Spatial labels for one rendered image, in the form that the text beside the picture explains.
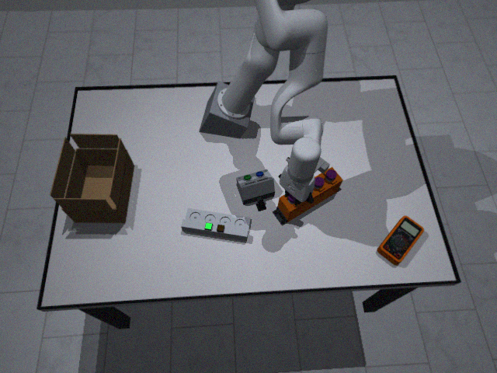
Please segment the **grey rectangular panel with round recesses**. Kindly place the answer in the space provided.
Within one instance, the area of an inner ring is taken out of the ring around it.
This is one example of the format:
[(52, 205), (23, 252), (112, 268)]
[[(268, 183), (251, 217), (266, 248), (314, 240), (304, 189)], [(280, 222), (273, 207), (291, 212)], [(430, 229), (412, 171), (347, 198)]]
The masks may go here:
[(182, 231), (247, 242), (251, 218), (188, 208)]

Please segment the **grey key housing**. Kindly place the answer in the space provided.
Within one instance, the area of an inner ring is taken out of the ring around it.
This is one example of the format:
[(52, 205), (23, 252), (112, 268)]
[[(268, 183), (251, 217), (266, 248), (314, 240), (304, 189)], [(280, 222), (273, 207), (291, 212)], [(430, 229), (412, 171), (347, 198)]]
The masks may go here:
[(267, 169), (237, 177), (236, 180), (243, 205), (257, 201), (258, 211), (266, 209), (264, 199), (275, 195), (274, 180)]

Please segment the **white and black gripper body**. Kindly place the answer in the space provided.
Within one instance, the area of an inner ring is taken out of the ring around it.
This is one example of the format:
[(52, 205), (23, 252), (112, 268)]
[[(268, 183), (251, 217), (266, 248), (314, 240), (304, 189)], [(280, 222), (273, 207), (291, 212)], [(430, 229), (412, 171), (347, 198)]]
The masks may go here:
[(307, 183), (295, 183), (287, 173), (288, 165), (284, 168), (281, 177), (280, 185), (293, 197), (295, 197), (300, 202), (305, 202), (309, 196), (309, 193), (313, 193), (315, 188), (315, 176)]

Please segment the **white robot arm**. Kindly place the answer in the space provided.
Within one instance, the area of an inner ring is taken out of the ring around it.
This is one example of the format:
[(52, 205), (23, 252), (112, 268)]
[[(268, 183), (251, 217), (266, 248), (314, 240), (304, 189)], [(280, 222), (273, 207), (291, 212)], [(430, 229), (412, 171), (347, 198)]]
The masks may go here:
[(248, 53), (229, 86), (217, 97), (223, 114), (234, 119), (245, 117), (253, 97), (274, 72), (280, 51), (290, 50), (288, 80), (271, 106), (270, 134), (278, 145), (293, 145), (286, 161), (288, 176), (295, 183), (307, 183), (317, 170), (323, 174), (330, 166), (320, 157), (321, 118), (281, 117), (290, 99), (323, 79), (328, 20), (315, 9), (294, 10), (296, 4), (308, 1), (255, 0), (258, 15)]

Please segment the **brown cardboard box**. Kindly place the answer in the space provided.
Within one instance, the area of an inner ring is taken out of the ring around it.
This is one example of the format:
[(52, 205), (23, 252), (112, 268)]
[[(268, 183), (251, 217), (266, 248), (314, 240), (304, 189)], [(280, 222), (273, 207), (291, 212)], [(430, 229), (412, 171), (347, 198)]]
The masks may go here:
[(70, 135), (79, 148), (64, 137), (50, 195), (75, 223), (126, 223), (134, 164), (121, 138)]

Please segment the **orange digital multimeter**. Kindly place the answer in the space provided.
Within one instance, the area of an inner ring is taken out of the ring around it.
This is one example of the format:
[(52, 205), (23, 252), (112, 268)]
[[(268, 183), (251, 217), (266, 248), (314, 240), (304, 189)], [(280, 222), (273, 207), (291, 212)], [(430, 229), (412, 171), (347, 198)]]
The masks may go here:
[(403, 216), (377, 248), (377, 251), (388, 261), (398, 265), (423, 232), (424, 228), (421, 225), (408, 216)]

